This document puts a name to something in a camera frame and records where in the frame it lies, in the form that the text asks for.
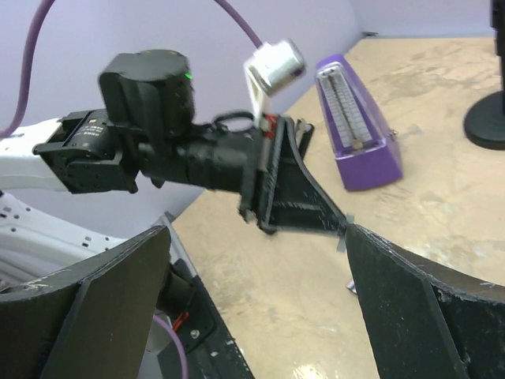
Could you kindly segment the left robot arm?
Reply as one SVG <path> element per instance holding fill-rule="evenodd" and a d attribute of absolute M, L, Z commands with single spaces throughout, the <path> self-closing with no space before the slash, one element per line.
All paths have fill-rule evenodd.
<path fill-rule="evenodd" d="M 264 44 L 245 62 L 252 111 L 196 124 L 187 57 L 152 50 L 117 55 L 99 76 L 104 108 L 24 127 L 1 141 L 1 187 L 72 194 L 137 191 L 142 174 L 237 193 L 238 212 L 266 234 L 342 237 L 348 221 L 303 158 L 314 128 L 268 114 L 271 95 L 303 73 L 287 41 Z"/>

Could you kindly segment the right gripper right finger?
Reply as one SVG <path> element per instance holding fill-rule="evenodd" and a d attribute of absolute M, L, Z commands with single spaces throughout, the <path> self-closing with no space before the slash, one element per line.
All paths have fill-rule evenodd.
<path fill-rule="evenodd" d="M 382 378 L 502 378 L 504 288 L 353 224 L 347 257 Z"/>

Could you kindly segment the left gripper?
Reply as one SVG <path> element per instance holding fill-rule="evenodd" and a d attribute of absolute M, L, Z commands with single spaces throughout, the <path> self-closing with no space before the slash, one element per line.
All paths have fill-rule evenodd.
<path fill-rule="evenodd" d="M 224 125 L 229 118 L 192 125 L 164 149 L 140 143 L 140 171 L 157 187 L 176 182 L 237 193 L 241 217 L 246 222 L 258 219 L 258 228 L 268 235 L 344 235 L 346 215 L 303 161 L 314 125 L 303 118 L 266 114 L 259 127 L 233 132 Z"/>

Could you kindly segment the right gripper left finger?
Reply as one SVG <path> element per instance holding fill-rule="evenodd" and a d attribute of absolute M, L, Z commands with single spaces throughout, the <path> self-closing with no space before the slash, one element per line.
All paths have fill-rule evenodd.
<path fill-rule="evenodd" d="M 170 261 L 153 227 L 1 293 L 3 378 L 135 378 Z"/>

